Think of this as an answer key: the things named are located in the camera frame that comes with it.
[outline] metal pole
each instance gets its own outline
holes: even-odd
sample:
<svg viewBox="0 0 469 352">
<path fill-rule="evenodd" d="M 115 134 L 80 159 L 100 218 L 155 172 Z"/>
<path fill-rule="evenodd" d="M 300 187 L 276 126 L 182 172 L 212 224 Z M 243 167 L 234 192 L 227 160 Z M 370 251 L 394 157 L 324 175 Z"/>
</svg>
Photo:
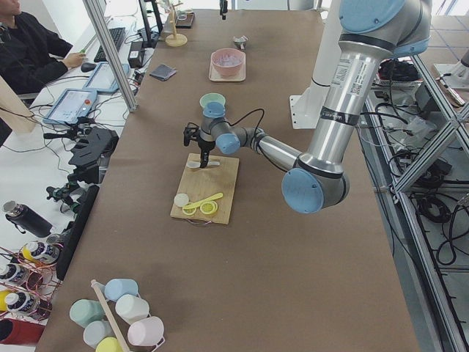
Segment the metal pole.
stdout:
<svg viewBox="0 0 469 352">
<path fill-rule="evenodd" d="M 119 85 L 124 101 L 127 104 L 127 108 L 129 111 L 135 111 L 137 109 L 137 102 L 128 83 L 128 78 L 122 69 L 122 64 L 119 60 L 119 54 L 117 53 L 114 41 L 112 40 L 106 22 L 104 21 L 103 10 L 97 1 L 83 0 L 83 3 L 86 11 L 88 12 L 89 19 L 95 28 L 97 38 L 103 47 L 104 54 L 106 54 L 106 58 L 111 66 L 112 73 Z"/>
<path fill-rule="evenodd" d="M 156 3 L 155 0 L 151 0 L 152 2 L 152 7 L 153 7 L 153 13 L 155 14 L 156 18 L 156 25 L 158 27 L 158 33 L 159 35 L 163 34 L 163 22 L 161 21 L 161 14 L 160 14 L 160 9 L 158 9 L 158 4 Z"/>
</svg>

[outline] wooden stand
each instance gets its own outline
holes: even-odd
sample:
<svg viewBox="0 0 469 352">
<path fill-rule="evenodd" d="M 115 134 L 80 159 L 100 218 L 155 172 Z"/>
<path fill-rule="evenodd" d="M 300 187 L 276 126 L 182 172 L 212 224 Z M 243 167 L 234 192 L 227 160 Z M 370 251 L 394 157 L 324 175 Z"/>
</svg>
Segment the wooden stand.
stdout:
<svg viewBox="0 0 469 352">
<path fill-rule="evenodd" d="M 183 34 L 178 34 L 176 30 L 176 10 L 174 6 L 169 14 L 169 22 L 172 26 L 173 33 L 166 37 L 166 44 L 169 46 L 182 46 L 188 42 L 188 38 Z"/>
<path fill-rule="evenodd" d="M 0 118 L 6 122 L 13 132 L 31 133 L 34 129 L 36 124 L 33 121 L 27 117 L 15 115 L 33 116 L 2 77 L 0 77 L 0 108 L 2 108 L 0 109 Z M 11 114 L 3 109 L 12 111 L 15 114 Z"/>
</svg>

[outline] pink bowl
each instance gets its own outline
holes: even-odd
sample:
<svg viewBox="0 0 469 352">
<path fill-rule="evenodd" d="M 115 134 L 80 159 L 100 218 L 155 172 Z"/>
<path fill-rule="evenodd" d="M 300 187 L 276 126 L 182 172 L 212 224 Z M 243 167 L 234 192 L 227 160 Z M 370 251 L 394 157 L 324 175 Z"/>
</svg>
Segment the pink bowl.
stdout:
<svg viewBox="0 0 469 352">
<path fill-rule="evenodd" d="M 222 76 L 236 76 L 243 66 L 245 54 L 233 48 L 218 49 L 210 58 L 213 68 Z"/>
</svg>

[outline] white cup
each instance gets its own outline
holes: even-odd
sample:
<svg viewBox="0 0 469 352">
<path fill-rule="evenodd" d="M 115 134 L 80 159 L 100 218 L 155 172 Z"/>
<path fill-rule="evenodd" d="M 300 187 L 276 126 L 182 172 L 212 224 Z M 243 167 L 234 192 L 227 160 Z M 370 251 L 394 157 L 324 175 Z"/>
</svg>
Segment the white cup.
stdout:
<svg viewBox="0 0 469 352">
<path fill-rule="evenodd" d="M 124 319 L 126 323 L 132 324 L 148 317 L 149 305 L 148 302 L 142 298 L 132 295 L 123 295 L 116 302 L 116 313 Z"/>
<path fill-rule="evenodd" d="M 127 332 L 127 338 L 135 346 L 156 346 L 164 342 L 164 326 L 159 317 L 149 317 L 136 321 Z"/>
<path fill-rule="evenodd" d="M 91 348 L 96 348 L 107 337 L 114 336 L 111 324 L 105 320 L 96 320 L 88 324 L 83 332 L 83 341 Z"/>
</svg>

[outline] man's hand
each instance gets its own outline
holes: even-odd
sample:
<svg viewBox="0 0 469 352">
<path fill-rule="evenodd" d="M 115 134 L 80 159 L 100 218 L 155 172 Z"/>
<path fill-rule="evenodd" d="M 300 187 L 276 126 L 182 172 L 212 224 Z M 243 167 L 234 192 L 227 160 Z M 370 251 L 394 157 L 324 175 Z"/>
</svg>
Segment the man's hand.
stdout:
<svg viewBox="0 0 469 352">
<path fill-rule="evenodd" d="M 71 53 L 67 55 L 67 57 L 63 59 L 62 62 L 65 66 L 67 66 L 67 68 L 75 68 L 83 64 L 85 56 L 86 55 L 83 53 Z"/>
</svg>

